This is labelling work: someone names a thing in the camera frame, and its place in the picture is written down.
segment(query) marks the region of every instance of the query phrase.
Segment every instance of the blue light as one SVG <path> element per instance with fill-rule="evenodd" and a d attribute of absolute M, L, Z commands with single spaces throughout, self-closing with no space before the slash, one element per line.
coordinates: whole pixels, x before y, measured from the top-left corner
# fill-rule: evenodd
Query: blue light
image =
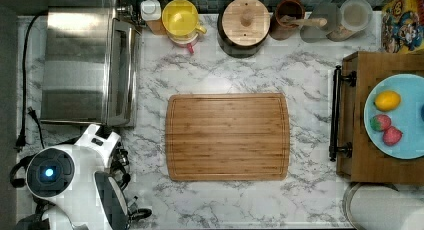
<path fill-rule="evenodd" d="M 51 168 L 47 169 L 46 172 L 45 172 L 47 177 L 51 177 L 53 175 L 53 173 L 54 173 L 53 169 L 51 169 Z"/>

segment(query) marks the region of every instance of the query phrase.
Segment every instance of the kitchen counter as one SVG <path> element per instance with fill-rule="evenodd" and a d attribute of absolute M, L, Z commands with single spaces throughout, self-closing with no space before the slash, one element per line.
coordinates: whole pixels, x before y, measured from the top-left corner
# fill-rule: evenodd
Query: kitchen counter
<path fill-rule="evenodd" d="M 227 56 L 217 42 L 217 15 L 202 15 L 207 34 L 194 55 L 164 36 L 142 35 L 135 128 L 121 136 L 129 151 L 132 182 L 127 198 L 153 215 L 132 229 L 188 228 L 351 228 L 342 211 L 348 182 L 328 158 L 332 76 L 343 57 L 379 49 L 379 13 L 366 31 L 344 42 L 308 44 L 299 33 L 284 41 L 268 37 L 253 57 Z M 20 46 L 30 19 L 22 18 Z M 28 106 L 40 110 L 46 19 L 34 25 L 28 54 Z M 174 94 L 283 93 L 290 119 L 290 164 L 282 181 L 174 182 L 165 158 L 165 117 Z M 28 117 L 29 145 L 21 157 L 40 149 Z M 75 137 L 81 129 L 43 126 L 47 145 Z M 19 191 L 18 219 L 30 214 L 29 192 Z"/>

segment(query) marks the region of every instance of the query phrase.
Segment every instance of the stainless steel toaster oven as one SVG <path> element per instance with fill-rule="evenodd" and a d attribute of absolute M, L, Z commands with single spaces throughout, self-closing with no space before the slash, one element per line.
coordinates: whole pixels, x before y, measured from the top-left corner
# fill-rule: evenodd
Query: stainless steel toaster oven
<path fill-rule="evenodd" d="M 53 0 L 41 122 L 131 126 L 140 33 L 127 0 Z"/>

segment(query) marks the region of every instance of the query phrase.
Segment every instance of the yellow lemon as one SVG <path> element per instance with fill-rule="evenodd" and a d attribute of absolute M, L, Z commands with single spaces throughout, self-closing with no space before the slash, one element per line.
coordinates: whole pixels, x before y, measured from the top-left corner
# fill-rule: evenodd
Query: yellow lemon
<path fill-rule="evenodd" d="M 374 104 L 378 110 L 387 112 L 397 108 L 402 101 L 400 95 L 395 91 L 383 91 L 377 95 Z"/>

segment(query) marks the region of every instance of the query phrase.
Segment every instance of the wooden tray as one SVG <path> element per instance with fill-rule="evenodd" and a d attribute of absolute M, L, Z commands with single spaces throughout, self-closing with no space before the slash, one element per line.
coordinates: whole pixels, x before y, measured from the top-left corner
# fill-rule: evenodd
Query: wooden tray
<path fill-rule="evenodd" d="M 173 180 L 282 180 L 290 154 L 285 98 L 174 95 L 165 142 Z"/>
<path fill-rule="evenodd" d="M 397 159 L 380 151 L 368 137 L 364 106 L 373 88 L 396 74 L 424 77 L 424 57 L 417 54 L 356 52 L 343 59 L 342 75 L 357 72 L 356 87 L 341 89 L 338 146 L 353 145 L 352 157 L 337 156 L 337 173 L 352 182 L 424 185 L 424 157 Z"/>

